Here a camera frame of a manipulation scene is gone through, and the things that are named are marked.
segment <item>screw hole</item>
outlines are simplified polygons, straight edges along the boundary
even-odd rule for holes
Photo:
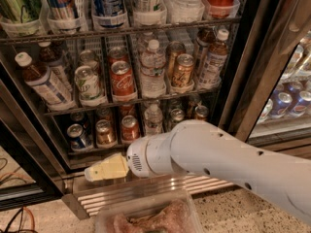
[[[203,170],[204,170],[204,173],[205,173],[205,174],[207,174],[207,175],[210,175],[210,174],[211,174],[211,172],[210,172],[207,168],[204,168]]]
[[[248,188],[249,190],[252,190],[252,187],[251,187],[251,185],[250,185],[250,184],[248,184],[248,183],[244,183],[244,185],[245,185],[245,187],[246,187],[246,188]]]

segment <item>floor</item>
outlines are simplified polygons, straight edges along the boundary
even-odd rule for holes
[[[311,226],[241,188],[206,192],[192,198],[204,233],[311,233]],[[78,220],[61,200],[29,206],[28,209],[34,215],[37,232],[95,232],[95,217]],[[5,229],[16,211],[0,212],[0,229]],[[17,230],[18,225],[17,217],[12,230]],[[26,217],[22,228],[29,226],[30,219]]]

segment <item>speckled floor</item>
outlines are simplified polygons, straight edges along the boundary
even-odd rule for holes
[[[241,188],[232,187],[192,197],[205,233],[311,233],[311,226]],[[95,232],[95,217],[78,220],[61,200],[28,209],[35,217],[38,232]],[[0,229],[5,229],[16,211],[0,212]],[[27,223],[29,220],[26,219],[24,228],[27,228]]]

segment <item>refrigerator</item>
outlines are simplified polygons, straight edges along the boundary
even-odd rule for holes
[[[127,18],[125,26],[121,28],[97,30],[98,18],[92,17],[89,12],[91,0],[83,0],[79,5],[80,12],[85,12],[82,14],[84,15],[83,26],[76,34],[8,37],[5,32],[1,32],[0,117],[1,127],[8,132],[7,135],[0,135],[1,146],[35,181],[22,186],[13,185],[10,190],[0,187],[1,194],[4,194],[3,201],[8,205],[1,210],[18,207],[21,204],[61,198],[79,219],[83,219],[95,216],[103,206],[134,198],[181,188],[186,189],[190,194],[195,194],[232,185],[227,181],[196,176],[158,176],[139,179],[131,172],[128,172],[125,178],[89,182],[85,176],[85,168],[114,153],[126,154],[128,143],[121,140],[119,111],[119,107],[125,104],[135,106],[140,131],[144,136],[142,119],[144,103],[157,99],[165,112],[167,104],[172,99],[188,99],[190,95],[199,94],[203,104],[209,108],[209,122],[244,142],[248,141],[265,149],[279,150],[274,142],[271,146],[262,146],[257,142],[253,143],[252,137],[249,136],[252,136],[252,130],[256,128],[255,125],[265,103],[286,69],[296,45],[311,29],[310,13],[305,9],[310,8],[310,0],[239,0],[240,6],[235,17],[204,18],[200,21],[183,23],[164,22],[149,26],[133,23],[135,18],[130,6],[131,1],[123,2],[126,5]],[[227,41],[229,55],[219,86],[208,90],[194,88],[182,94],[171,93],[166,89],[157,98],[146,98],[142,95],[139,74],[136,72],[135,96],[129,101],[115,99],[114,94],[111,93],[107,70],[107,50],[111,46],[128,48],[131,64],[135,70],[135,66],[138,65],[135,47],[138,33],[155,31],[159,39],[166,44],[172,40],[182,41],[188,47],[187,52],[191,53],[198,28],[206,26],[225,27],[230,32]],[[102,82],[106,87],[103,98],[105,101],[102,104],[92,107],[83,106],[79,102],[75,87],[73,95],[77,107],[65,111],[51,111],[40,97],[25,85],[21,71],[15,62],[15,56],[21,51],[26,51],[37,58],[38,42],[43,41],[65,41],[74,68],[77,67],[80,52],[96,51],[102,61],[104,78]],[[108,149],[94,145],[87,152],[72,151],[65,131],[70,114],[86,112],[94,127],[95,111],[101,108],[113,110],[117,144]],[[294,151],[302,142],[305,146],[304,141],[308,141],[308,133],[306,128],[301,130],[305,134],[298,134],[299,139],[291,137],[286,140],[287,143],[291,143],[286,146],[287,150],[290,148]],[[166,131],[165,123],[163,123],[163,131]],[[20,199],[21,202],[14,203],[7,199],[20,187],[25,191],[25,185],[35,185],[39,190],[32,194],[32,200],[25,197],[26,199]]]

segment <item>green can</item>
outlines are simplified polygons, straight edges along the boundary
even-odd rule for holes
[[[26,23],[39,18],[40,0],[0,0],[0,13],[11,23]]]

